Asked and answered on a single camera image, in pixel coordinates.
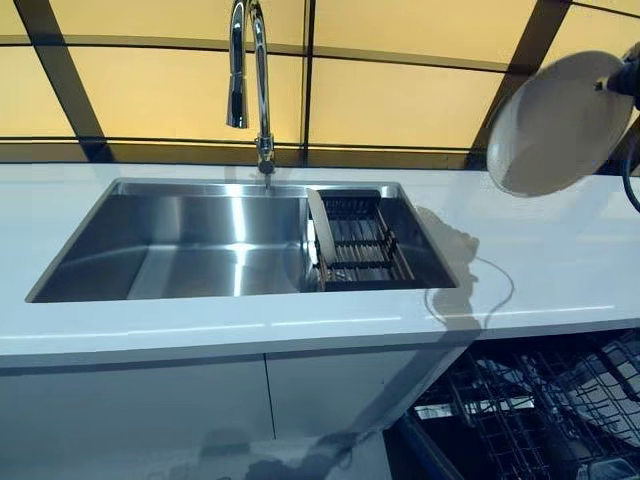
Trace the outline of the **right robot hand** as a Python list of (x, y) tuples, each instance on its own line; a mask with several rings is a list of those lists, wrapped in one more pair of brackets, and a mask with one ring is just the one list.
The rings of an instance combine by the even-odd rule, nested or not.
[(607, 91), (631, 97), (639, 109), (639, 43), (636, 42), (622, 57), (622, 66), (594, 85), (596, 91)]

